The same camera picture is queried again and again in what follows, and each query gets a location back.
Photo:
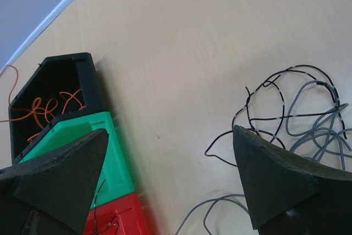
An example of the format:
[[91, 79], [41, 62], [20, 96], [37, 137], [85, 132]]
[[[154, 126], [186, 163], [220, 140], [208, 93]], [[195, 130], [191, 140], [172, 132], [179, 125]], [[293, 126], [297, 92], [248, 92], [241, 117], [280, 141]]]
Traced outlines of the red plastic bin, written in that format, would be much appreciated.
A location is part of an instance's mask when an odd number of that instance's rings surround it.
[[150, 234], [137, 194], [128, 194], [90, 210], [83, 234]]

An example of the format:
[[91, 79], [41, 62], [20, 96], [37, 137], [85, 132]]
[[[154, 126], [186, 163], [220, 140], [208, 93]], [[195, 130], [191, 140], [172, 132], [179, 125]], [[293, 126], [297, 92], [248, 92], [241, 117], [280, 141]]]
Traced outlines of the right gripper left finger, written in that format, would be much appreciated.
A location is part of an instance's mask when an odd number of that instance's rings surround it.
[[1, 234], [82, 234], [106, 157], [108, 133], [1, 169]]

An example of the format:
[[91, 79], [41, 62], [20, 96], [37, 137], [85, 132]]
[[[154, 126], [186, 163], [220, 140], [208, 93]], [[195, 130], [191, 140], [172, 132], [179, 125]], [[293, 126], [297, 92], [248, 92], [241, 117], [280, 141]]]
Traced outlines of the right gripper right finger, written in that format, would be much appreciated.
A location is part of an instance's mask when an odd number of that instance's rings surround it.
[[233, 148], [259, 234], [351, 234], [351, 173], [309, 161], [238, 125]]

